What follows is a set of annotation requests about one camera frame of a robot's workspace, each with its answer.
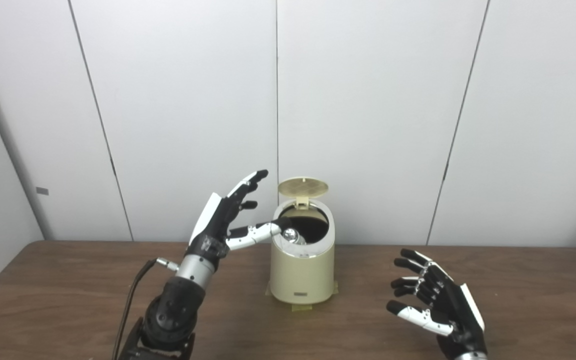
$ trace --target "panel seam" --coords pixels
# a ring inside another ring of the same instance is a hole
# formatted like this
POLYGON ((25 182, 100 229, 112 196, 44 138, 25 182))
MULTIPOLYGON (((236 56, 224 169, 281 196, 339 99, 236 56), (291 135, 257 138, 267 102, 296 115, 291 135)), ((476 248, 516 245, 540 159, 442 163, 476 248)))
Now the panel seam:
POLYGON ((94 107, 96 107, 96 114, 99 118, 99 124, 101 125, 101 132, 103 133, 103 141, 105 141, 105 148, 108 152, 108 157, 110 159, 110 166, 112 166, 112 173, 114 174, 114 180, 117 184, 117 190, 119 191, 119 199, 121 200, 121 207, 123 208, 123 214, 126 219, 126 224, 128 225, 128 232, 130 233, 130 241, 135 241, 135 237, 133 236, 133 229, 130 226, 130 220, 128 219, 128 212, 126 211, 126 203, 124 202, 124 194, 122 193, 122 187, 119 185, 119 178, 117 177, 117 173, 115 171, 115 162, 113 161, 113 155, 110 151, 110 144, 108 143, 108 136, 106 135, 106 127, 104 126, 104 121, 101 116, 101 110, 99 109, 99 102, 97 100, 97 93, 95 91, 95 86, 92 82, 92 77, 90 75, 90 68, 88 64, 88 60, 86 59, 86 52, 84 51, 84 47, 82 44, 82 36, 80 35, 80 28, 77 25, 77 18, 75 18, 75 11, 73 10, 73 3, 71 0, 68 0, 68 7, 70 9, 70 16, 72 17, 72 23, 75 27, 75 33, 77 34, 77 41, 79 44, 79 50, 81 51, 81 57, 84 60, 84 67, 86 68, 86 75, 88 82, 90 84, 90 90, 92 91, 92 97, 94 99, 94 107))
POLYGON ((464 104, 466 104, 466 96, 468 95, 468 88, 471 84, 471 77, 473 77, 473 69, 475 68, 475 61, 477 60, 477 53, 480 50, 480 43, 482 42, 482 34, 484 32, 484 26, 486 25, 486 18, 488 16, 488 11, 490 7, 490 0, 486 2, 486 9, 484 10, 484 15, 481 20, 481 27, 479 28, 479 35, 477 37, 477 45, 475 46, 474 54, 472 55, 472 62, 470 63, 470 71, 468 72, 468 79, 466 80, 466 87, 463 91, 463 97, 461 98, 461 105, 459 107, 459 114, 457 115, 457 123, 454 126, 454 132, 452 133, 452 141, 450 142, 450 149, 448 150, 448 158, 446 159, 446 166, 443 169, 443 177, 441 179, 441 185, 439 185, 439 192, 437 194, 437 200, 434 203, 434 211, 432 212, 432 219, 430 220, 430 228, 428 229, 428 236, 425 239, 425 245, 428 246, 430 243, 430 235, 433 232, 433 226, 435 225, 435 217, 437 216, 437 208, 439 207, 439 200, 442 196, 442 190, 444 189, 444 183, 446 182, 446 175, 448 175, 448 166, 450 165, 450 158, 453 155, 453 148, 455 146, 455 139, 457 138, 457 131, 459 130, 459 123, 462 120, 462 113, 464 112, 464 104))

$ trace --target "container opening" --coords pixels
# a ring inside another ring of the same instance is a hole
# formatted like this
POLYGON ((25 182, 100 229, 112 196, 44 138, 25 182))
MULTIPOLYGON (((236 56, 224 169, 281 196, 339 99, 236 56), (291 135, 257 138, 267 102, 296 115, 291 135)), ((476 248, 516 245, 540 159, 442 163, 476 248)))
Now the container opening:
POLYGON ((288 217, 292 227, 297 230, 306 244, 315 244, 324 239, 329 230, 328 217, 317 207, 309 207, 307 210, 297 210, 294 205, 286 207, 279 217, 288 217))

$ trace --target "robotic arm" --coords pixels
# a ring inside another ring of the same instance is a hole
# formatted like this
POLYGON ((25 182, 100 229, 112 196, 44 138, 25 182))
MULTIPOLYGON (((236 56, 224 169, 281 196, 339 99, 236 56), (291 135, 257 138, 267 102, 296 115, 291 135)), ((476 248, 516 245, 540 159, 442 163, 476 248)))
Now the robotic arm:
POLYGON ((151 301, 144 319, 139 319, 126 338, 119 360, 187 360, 192 353, 197 310, 204 301, 206 288, 230 250, 253 246, 271 239, 290 227, 287 218, 254 226, 234 228, 230 223, 241 210, 254 209, 255 201, 243 202, 255 191, 267 170, 251 173, 232 191, 221 197, 213 193, 194 226, 181 264, 158 258, 157 263, 174 271, 160 296, 151 301))
POLYGON ((395 266, 419 276, 403 276, 391 287, 395 296, 414 295, 429 309, 391 300, 386 309, 398 317, 437 334, 437 342, 448 360, 486 360, 484 320, 468 285, 457 285, 452 277, 429 257, 403 249, 395 266))

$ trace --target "cable connector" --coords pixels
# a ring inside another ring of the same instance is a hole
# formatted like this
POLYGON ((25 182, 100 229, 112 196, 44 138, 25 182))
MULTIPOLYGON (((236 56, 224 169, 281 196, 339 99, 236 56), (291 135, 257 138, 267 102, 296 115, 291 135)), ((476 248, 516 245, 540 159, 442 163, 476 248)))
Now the cable connector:
POLYGON ((174 271, 177 272, 179 270, 179 265, 170 261, 170 260, 166 260, 163 257, 158 257, 157 258, 157 264, 166 267, 167 269, 169 269, 170 271, 174 271))

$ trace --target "cylindrical container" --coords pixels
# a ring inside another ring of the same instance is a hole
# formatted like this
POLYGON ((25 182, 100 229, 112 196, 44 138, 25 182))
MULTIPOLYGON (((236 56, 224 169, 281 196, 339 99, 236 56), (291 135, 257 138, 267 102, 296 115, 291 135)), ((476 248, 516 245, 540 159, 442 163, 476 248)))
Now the cylindrical container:
POLYGON ((299 239, 272 239, 270 292, 279 301, 310 305, 328 300, 335 289, 335 221, 324 203, 313 200, 328 190, 315 178, 290 178, 279 192, 295 198, 281 203, 274 219, 288 217, 299 239))

